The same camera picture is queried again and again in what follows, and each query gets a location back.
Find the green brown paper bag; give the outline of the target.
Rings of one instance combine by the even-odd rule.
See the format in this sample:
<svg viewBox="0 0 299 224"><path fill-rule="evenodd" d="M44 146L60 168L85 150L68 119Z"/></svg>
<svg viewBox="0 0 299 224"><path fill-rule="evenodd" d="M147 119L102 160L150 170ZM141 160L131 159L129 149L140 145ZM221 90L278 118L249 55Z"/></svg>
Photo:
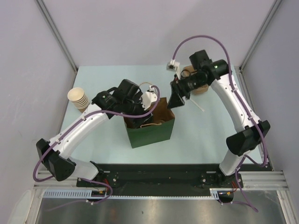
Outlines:
<svg viewBox="0 0 299 224"><path fill-rule="evenodd" d="M124 118L132 148L158 143L171 138L175 115L167 108L167 98L159 99L152 115L152 121L140 127L131 127L130 118Z"/></svg>

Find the white straw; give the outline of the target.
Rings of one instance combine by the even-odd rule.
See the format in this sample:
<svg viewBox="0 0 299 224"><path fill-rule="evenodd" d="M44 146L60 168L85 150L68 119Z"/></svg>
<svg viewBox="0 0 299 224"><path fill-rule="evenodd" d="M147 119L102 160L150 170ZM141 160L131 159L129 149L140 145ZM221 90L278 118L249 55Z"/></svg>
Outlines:
<svg viewBox="0 0 299 224"><path fill-rule="evenodd" d="M205 110L204 110L198 103L196 103L193 99L190 99L190 101L191 101L195 106L197 106L202 112L205 111Z"/></svg>

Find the stack of paper cups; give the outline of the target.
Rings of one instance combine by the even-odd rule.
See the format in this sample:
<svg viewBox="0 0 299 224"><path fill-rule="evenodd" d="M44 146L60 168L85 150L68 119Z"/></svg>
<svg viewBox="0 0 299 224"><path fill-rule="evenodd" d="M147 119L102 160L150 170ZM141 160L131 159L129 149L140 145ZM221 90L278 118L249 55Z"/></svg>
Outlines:
<svg viewBox="0 0 299 224"><path fill-rule="evenodd" d="M83 113L90 104L85 91L80 87L75 87L69 90L67 98L81 113Z"/></svg>

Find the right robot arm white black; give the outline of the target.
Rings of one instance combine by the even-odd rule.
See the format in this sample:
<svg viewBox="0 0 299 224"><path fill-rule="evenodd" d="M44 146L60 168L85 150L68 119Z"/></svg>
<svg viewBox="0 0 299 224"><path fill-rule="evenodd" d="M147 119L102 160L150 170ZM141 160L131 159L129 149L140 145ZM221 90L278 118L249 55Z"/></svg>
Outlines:
<svg viewBox="0 0 299 224"><path fill-rule="evenodd" d="M193 90L208 85L218 95L228 111L236 134L226 139L228 151L219 165L220 173L215 181L220 187L227 187L233 180L232 174L239 169L245 156L262 140L270 129L268 121L261 121L252 111L239 91L231 69L225 60L212 61L205 50L197 51L190 57L194 72L186 77L179 73L179 63L174 59L166 65L167 70L175 71L171 81L169 109L185 105Z"/></svg>

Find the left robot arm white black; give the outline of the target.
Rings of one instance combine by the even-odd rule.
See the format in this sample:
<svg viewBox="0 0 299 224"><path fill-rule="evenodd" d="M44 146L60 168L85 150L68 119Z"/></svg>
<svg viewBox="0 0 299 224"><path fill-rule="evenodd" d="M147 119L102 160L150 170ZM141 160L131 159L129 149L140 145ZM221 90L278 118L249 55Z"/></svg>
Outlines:
<svg viewBox="0 0 299 224"><path fill-rule="evenodd" d="M160 99L159 88L150 85L146 92L128 79L119 86L99 92L82 114L65 130L50 140L40 139L36 143L39 161L33 172L36 182L40 164L50 172L50 177L64 181L72 175L86 179L92 186L103 182L103 174L93 162L84 162L71 158L75 148L96 127L110 120L114 115L129 118L136 127L150 121L152 112Z"/></svg>

